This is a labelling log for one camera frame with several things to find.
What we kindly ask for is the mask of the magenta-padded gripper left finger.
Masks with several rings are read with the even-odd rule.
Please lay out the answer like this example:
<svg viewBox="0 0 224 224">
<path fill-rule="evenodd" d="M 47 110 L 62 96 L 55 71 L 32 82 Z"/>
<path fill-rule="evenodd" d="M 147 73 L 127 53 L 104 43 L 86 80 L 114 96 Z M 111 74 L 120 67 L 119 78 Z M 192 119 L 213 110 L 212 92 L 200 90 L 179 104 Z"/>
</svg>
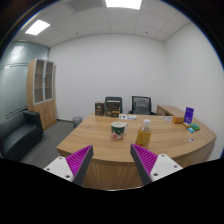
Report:
<svg viewBox="0 0 224 224">
<path fill-rule="evenodd" d="M 44 170 L 81 186 L 93 155 L 93 146 L 89 145 L 67 157 L 57 157 Z"/>
</svg>

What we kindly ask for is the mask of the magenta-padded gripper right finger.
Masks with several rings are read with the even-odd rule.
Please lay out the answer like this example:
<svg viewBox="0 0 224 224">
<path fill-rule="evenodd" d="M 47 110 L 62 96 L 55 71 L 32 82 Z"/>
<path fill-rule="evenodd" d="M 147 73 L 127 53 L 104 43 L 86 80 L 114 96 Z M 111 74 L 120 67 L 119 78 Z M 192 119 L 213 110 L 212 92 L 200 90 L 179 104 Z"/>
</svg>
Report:
<svg viewBox="0 0 224 224">
<path fill-rule="evenodd" d="M 157 155 L 135 144 L 131 145 L 130 154 L 135 162 L 143 185 L 147 185 L 182 169 L 168 155 Z"/>
</svg>

